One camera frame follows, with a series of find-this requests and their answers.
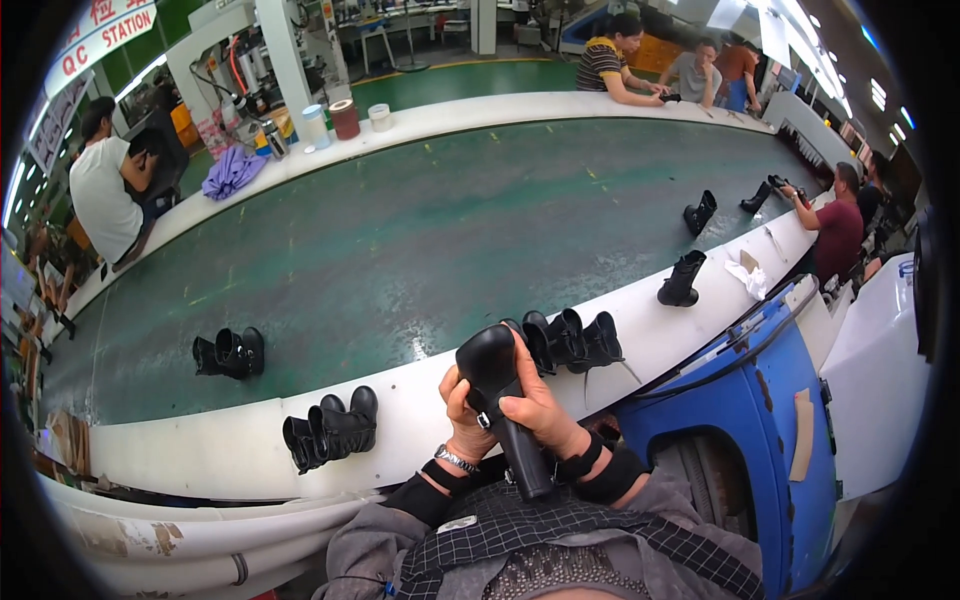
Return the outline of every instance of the wristwatch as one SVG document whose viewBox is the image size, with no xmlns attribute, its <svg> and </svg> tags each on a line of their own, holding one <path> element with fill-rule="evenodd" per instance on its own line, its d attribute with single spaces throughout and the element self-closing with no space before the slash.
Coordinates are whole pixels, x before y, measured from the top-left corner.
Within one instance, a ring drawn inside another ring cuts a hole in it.
<svg viewBox="0 0 960 600">
<path fill-rule="evenodd" d="M 433 453 L 433 457 L 436 459 L 440 459 L 442 461 L 447 461 L 454 467 L 463 469 L 464 471 L 467 472 L 467 475 L 472 475 L 480 470 L 474 465 L 471 465 L 464 459 L 460 458 L 456 454 L 453 454 L 452 452 L 447 450 L 446 444 L 440 444 L 439 446 L 437 446 L 437 451 Z"/>
</svg>

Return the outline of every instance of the purple cloth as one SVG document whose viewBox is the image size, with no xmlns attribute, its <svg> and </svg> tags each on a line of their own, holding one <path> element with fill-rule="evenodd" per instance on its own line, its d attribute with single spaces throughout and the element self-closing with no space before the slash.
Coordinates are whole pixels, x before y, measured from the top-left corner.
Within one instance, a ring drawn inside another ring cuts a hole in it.
<svg viewBox="0 0 960 600">
<path fill-rule="evenodd" d="M 224 200 L 252 180 L 268 156 L 246 156 L 243 146 L 235 145 L 220 156 L 217 164 L 210 167 L 204 180 L 204 195 L 213 200 Z"/>
</svg>

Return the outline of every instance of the gray shirt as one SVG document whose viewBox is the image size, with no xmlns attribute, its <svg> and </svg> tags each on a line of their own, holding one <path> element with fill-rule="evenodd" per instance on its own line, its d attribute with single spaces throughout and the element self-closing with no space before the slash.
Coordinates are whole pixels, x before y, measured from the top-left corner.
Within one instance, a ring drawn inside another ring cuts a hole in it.
<svg viewBox="0 0 960 600">
<path fill-rule="evenodd" d="M 703 522 L 690 504 L 690 486 L 655 468 L 627 510 L 651 512 L 699 534 L 729 552 L 757 576 L 762 573 L 760 548 L 752 541 Z M 424 539 L 430 527 L 401 511 L 370 504 L 330 540 L 326 572 L 331 583 L 311 600 L 373 600 L 383 598 L 383 586 L 342 575 L 389 580 L 400 586 L 400 566 L 407 552 Z M 601 529 L 566 536 L 555 544 L 568 547 L 602 546 L 617 571 L 644 583 L 653 600 L 725 599 L 735 596 L 685 566 L 654 550 L 644 538 L 617 529 Z M 507 556 L 457 567 L 444 576 L 440 600 L 480 600 L 484 588 L 503 569 Z M 567 588 L 583 586 L 568 585 Z M 606 589 L 633 600 L 627 590 Z"/>
<path fill-rule="evenodd" d="M 707 77 L 697 72 L 697 55 L 692 52 L 684 52 L 679 55 L 673 64 L 670 65 L 670 75 L 680 76 L 680 98 L 687 102 L 701 103 L 704 101 L 704 89 L 707 87 Z M 720 89 L 720 83 L 723 82 L 723 76 L 713 65 L 713 97 L 716 98 L 717 90 Z"/>
</svg>

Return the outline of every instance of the tag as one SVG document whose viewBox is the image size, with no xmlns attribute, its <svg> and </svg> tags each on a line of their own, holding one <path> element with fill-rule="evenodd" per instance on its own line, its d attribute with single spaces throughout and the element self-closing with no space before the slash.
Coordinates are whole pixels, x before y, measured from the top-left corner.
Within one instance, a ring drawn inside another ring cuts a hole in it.
<svg viewBox="0 0 960 600">
<path fill-rule="evenodd" d="M 441 534 L 447 531 L 453 531 L 455 529 L 463 529 L 464 527 L 469 527 L 470 525 L 476 525 L 477 517 L 476 515 L 465 516 L 463 518 L 457 518 L 448 523 L 444 523 L 437 528 L 437 533 Z"/>
</svg>

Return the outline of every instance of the striped shirt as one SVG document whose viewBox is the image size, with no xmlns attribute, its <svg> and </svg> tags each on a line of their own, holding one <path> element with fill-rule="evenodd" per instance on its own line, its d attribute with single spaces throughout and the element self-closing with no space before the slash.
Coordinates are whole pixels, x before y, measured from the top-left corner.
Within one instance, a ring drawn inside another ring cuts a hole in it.
<svg viewBox="0 0 960 600">
<path fill-rule="evenodd" d="M 577 89 L 583 91 L 607 91 L 604 75 L 620 75 L 627 66 L 623 53 L 606 37 L 594 37 L 587 42 L 587 49 L 577 65 Z"/>
</svg>

